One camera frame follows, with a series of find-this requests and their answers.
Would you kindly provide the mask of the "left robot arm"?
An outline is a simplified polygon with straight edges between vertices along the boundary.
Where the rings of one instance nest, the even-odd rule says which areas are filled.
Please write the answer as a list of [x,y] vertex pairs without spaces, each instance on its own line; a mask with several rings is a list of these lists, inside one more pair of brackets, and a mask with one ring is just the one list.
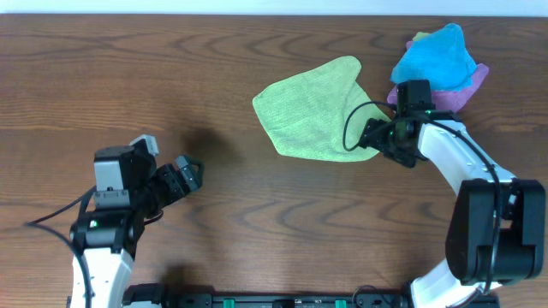
[[101,149],[94,156],[95,208],[80,210],[70,234],[73,307],[120,307],[146,225],[203,185],[205,165],[189,156],[156,164],[145,140]]

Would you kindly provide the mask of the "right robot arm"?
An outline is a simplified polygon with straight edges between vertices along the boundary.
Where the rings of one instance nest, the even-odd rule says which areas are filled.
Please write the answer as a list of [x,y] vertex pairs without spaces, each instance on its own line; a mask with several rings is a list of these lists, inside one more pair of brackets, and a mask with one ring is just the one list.
[[537,277],[544,264],[546,192],[496,164],[427,80],[396,87],[392,121],[369,120],[358,145],[412,168],[432,162],[456,194],[445,258],[414,279],[393,307],[465,307],[491,290]]

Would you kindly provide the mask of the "green microfiber cloth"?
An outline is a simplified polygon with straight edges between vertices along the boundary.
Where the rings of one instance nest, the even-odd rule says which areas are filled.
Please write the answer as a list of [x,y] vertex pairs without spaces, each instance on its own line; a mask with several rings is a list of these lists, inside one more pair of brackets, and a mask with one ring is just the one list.
[[271,84],[253,98],[259,122],[280,155],[351,163],[378,154],[371,147],[346,150],[358,142],[369,119],[389,120],[356,82],[360,70],[358,59],[341,56]]

